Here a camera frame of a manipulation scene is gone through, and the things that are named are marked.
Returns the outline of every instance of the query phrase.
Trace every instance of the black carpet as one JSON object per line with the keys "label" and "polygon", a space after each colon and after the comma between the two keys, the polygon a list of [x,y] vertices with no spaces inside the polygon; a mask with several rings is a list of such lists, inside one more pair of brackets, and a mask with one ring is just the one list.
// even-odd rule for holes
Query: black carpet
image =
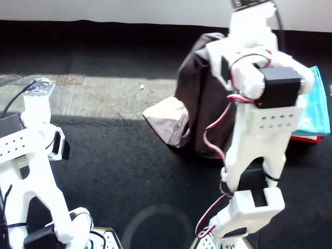
{"label": "black carpet", "polygon": [[[182,35],[166,34],[170,47],[181,47],[183,55],[199,34],[211,30],[187,27],[183,34],[184,28],[179,29],[177,34]],[[189,47],[181,42],[186,34]],[[330,37],[289,33],[288,52],[308,66],[317,65],[328,91],[332,62],[330,51],[319,40],[323,36]],[[197,220],[218,197],[218,161],[168,148],[144,120],[54,116],[52,122],[62,127],[72,146],[69,161],[52,163],[70,210],[88,208],[96,226],[116,229],[124,249],[189,247]],[[260,248],[309,249],[332,244],[331,162],[331,137],[318,145],[290,143],[279,185],[286,209],[262,230]],[[30,229],[44,225],[45,217],[47,212],[34,200]]]}

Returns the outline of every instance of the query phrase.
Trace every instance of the black cable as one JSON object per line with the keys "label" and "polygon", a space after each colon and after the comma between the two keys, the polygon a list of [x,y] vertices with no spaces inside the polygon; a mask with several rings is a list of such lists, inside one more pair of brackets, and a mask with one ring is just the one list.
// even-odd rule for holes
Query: black cable
{"label": "black cable", "polygon": [[286,41],[285,41],[285,31],[284,31],[284,24],[281,20],[281,15],[280,15],[280,12],[279,12],[279,9],[278,9],[278,6],[276,5],[276,2],[275,0],[272,0],[272,2],[274,3],[275,5],[275,16],[276,16],[276,19],[278,21],[278,25],[279,25],[279,41],[280,41],[280,51],[286,53]]}
{"label": "black cable", "polygon": [[[10,184],[7,192],[5,193],[5,197],[4,197],[4,206],[3,206],[3,213],[2,213],[2,218],[3,220],[5,220],[5,208],[6,208],[6,203],[7,203],[7,198],[10,194],[12,190],[12,184]],[[9,236],[8,236],[8,229],[9,228],[14,228],[14,227],[23,227],[23,226],[26,226],[26,223],[16,223],[16,224],[11,224],[11,225],[7,225],[7,224],[1,224],[1,229],[5,230],[5,233],[3,235],[5,235],[5,238],[6,238],[6,246],[7,248],[9,249],[10,246],[9,246]]]}
{"label": "black cable", "polygon": [[104,241],[104,245],[103,245],[103,249],[105,249],[105,246],[106,246],[106,239],[103,235],[101,235],[100,233],[98,232],[95,232],[95,231],[90,231],[91,234],[94,234],[94,235],[97,235],[98,237],[102,238],[103,241]]}
{"label": "black cable", "polygon": [[4,111],[1,114],[0,119],[4,118],[8,109],[10,108],[10,106],[13,104],[13,102],[18,98],[18,96],[20,96],[22,93],[24,93],[30,86],[32,86],[33,84],[36,83],[36,80],[34,80],[33,82],[31,82],[29,85],[27,85],[26,87],[24,87],[19,93],[17,93],[6,105]]}
{"label": "black cable", "polygon": [[93,249],[93,241],[92,241],[92,240],[90,240],[90,242],[91,242],[91,249]]}
{"label": "black cable", "polygon": [[90,223],[90,230],[91,230],[91,229],[92,229],[92,224],[93,224],[92,216],[91,216],[89,213],[87,213],[87,212],[82,212],[82,213],[77,214],[77,215],[75,216],[75,218],[76,218],[77,216],[81,215],[81,214],[86,214],[86,215],[88,215],[88,216],[90,217],[90,220],[91,220],[91,223]]}

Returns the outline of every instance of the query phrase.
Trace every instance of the perforated bracket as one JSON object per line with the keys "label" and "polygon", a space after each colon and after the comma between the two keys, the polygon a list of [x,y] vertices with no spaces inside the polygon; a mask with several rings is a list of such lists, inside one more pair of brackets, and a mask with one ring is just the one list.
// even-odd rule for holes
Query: perforated bracket
{"label": "perforated bracket", "polygon": [[27,153],[36,152],[36,137],[34,130],[24,129],[5,136],[0,139],[0,164],[12,159],[26,155]]}
{"label": "perforated bracket", "polygon": [[94,249],[122,249],[122,246],[120,244],[120,241],[117,237],[117,235],[115,234],[114,230],[104,230],[102,228],[94,228],[95,232],[99,233],[100,235],[104,236],[106,244],[104,247],[104,241],[102,238],[91,234],[90,239],[93,243],[93,248]]}

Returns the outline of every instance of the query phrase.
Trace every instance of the humanoid robot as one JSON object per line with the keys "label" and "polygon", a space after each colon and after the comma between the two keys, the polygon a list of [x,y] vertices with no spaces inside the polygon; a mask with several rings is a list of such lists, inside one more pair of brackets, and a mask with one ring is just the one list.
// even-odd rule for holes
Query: humanoid robot
{"label": "humanoid robot", "polygon": [[[311,91],[314,76],[309,68],[278,51],[276,35],[267,19],[276,12],[269,0],[233,0],[227,38],[207,44],[212,75],[229,90],[237,113],[232,144],[226,156],[211,144],[206,133],[222,122],[229,105],[206,128],[204,141],[224,163],[220,190],[223,195],[199,220],[195,248],[247,248],[243,238],[259,231],[285,208],[277,187],[285,164],[285,151],[299,124],[306,102],[303,94]],[[247,170],[251,162],[263,157],[261,169]],[[201,225],[222,199],[229,204],[209,225]],[[208,243],[216,247],[205,247]]]}
{"label": "humanoid robot", "polygon": [[[50,123],[49,97],[55,82],[33,81],[7,105],[0,118],[0,247],[13,249],[121,248],[112,229],[93,230],[87,209],[68,211],[49,161],[68,159],[69,143],[61,128]],[[6,117],[12,102],[23,94],[25,111]],[[29,167],[23,178],[20,169]],[[37,197],[50,211],[52,223],[27,232],[30,200]]]}

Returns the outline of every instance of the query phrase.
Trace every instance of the metal plate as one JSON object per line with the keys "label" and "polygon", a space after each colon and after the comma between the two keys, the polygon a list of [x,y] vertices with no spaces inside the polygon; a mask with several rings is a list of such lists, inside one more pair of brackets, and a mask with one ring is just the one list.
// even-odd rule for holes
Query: metal plate
{"label": "metal plate", "polygon": [[[106,240],[105,249],[122,249],[121,243],[114,230],[94,228],[93,231],[98,232],[99,234],[104,236]],[[102,238],[91,234],[90,239],[93,241],[93,249],[102,249],[104,247],[104,241],[102,240]]]}
{"label": "metal plate", "polygon": [[270,0],[232,0],[235,10],[242,10],[266,2],[270,2]]}
{"label": "metal plate", "polygon": [[52,91],[56,83],[48,78],[38,79],[23,95],[30,96],[48,96],[52,94]]}

